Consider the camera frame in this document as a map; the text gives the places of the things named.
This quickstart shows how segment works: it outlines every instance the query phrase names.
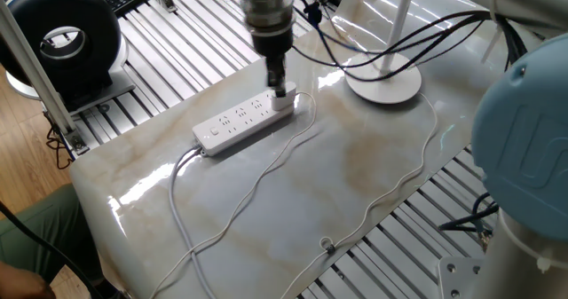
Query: wooden floor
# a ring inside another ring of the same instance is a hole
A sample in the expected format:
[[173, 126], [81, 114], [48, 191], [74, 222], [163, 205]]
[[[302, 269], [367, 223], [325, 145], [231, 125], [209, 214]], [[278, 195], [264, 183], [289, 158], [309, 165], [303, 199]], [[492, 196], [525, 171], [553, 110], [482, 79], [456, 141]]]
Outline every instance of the wooden floor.
[[[68, 170], [57, 169], [55, 152], [45, 144], [49, 129], [41, 104], [12, 90], [0, 66], [0, 200], [13, 212], [71, 182]], [[67, 160], [67, 152], [60, 151], [60, 156]], [[51, 287], [58, 299], [89, 298], [67, 267]]]

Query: white marble surface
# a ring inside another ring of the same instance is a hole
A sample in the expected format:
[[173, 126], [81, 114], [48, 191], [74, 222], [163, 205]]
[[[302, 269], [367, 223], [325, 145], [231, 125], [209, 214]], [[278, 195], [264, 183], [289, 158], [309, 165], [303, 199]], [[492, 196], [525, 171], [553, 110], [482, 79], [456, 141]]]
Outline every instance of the white marble surface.
[[[397, 3], [344, 0], [334, 20], [347, 32], [345, 38], [381, 49]], [[403, 35], [425, 21], [472, 8], [476, 6], [465, 0], [413, 0]], [[332, 32], [328, 24], [324, 28]], [[448, 38], [436, 50], [444, 50], [468, 32]], [[422, 92], [439, 118], [438, 133], [426, 150], [425, 170], [376, 207], [353, 241], [469, 143], [477, 102], [505, 63], [506, 48], [500, 43], [490, 59], [479, 64], [493, 32], [494, 25], [485, 23], [462, 46], [420, 67]], [[522, 36], [530, 40], [526, 32]], [[296, 46], [328, 60], [315, 32], [298, 39]], [[404, 54], [413, 56], [421, 49]], [[353, 56], [339, 46], [333, 50], [342, 60]], [[71, 175], [105, 261], [105, 273], [134, 297], [146, 299], [187, 251], [170, 213], [167, 183], [173, 163], [193, 142], [192, 127], [264, 90], [264, 78], [264, 63], [258, 61], [74, 163]], [[371, 200], [420, 164], [420, 151], [433, 125], [422, 97], [396, 106], [372, 104], [349, 88], [340, 70], [313, 64], [294, 51], [288, 55], [288, 79], [316, 98], [318, 118], [284, 153], [278, 169], [261, 181], [225, 238], [199, 254], [219, 299], [280, 298], [297, 273], [320, 253], [322, 236], [340, 240], [351, 232]], [[194, 243], [225, 226], [262, 169], [309, 123], [313, 111], [311, 101], [300, 98], [291, 118], [214, 158], [198, 157], [182, 169], [176, 202]], [[290, 297], [347, 248], [305, 273]], [[166, 284], [174, 280], [178, 282], [160, 298], [206, 298], [193, 267], [183, 265]]]

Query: end effector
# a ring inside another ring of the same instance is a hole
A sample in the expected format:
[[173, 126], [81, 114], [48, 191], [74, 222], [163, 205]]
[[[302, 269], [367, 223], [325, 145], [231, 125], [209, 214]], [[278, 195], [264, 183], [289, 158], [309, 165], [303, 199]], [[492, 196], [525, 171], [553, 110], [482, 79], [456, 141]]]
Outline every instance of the end effector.
[[294, 0], [243, 0], [242, 9], [255, 50], [266, 57], [267, 85], [277, 97], [285, 96], [285, 54], [294, 42]]

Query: white power strip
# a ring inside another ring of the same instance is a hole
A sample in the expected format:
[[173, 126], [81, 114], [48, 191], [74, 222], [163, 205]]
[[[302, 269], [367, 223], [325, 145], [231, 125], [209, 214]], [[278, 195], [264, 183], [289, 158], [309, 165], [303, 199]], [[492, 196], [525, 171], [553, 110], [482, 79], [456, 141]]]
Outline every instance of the white power strip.
[[242, 139], [275, 123], [294, 112], [296, 86], [287, 84], [289, 105], [274, 110], [274, 91], [266, 90], [255, 97], [245, 100], [239, 105], [218, 114], [193, 127], [193, 134], [203, 147], [203, 152], [213, 156]]

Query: person's leg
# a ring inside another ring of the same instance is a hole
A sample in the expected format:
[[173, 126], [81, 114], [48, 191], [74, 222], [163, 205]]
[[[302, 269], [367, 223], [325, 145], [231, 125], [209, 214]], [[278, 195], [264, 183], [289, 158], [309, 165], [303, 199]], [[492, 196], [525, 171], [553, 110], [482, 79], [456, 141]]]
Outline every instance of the person's leg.
[[[99, 256], [72, 185], [64, 185], [17, 214], [32, 232], [61, 250], [91, 282], [103, 279]], [[32, 241], [7, 219], [0, 221], [0, 261], [51, 281], [63, 267], [55, 254]]]

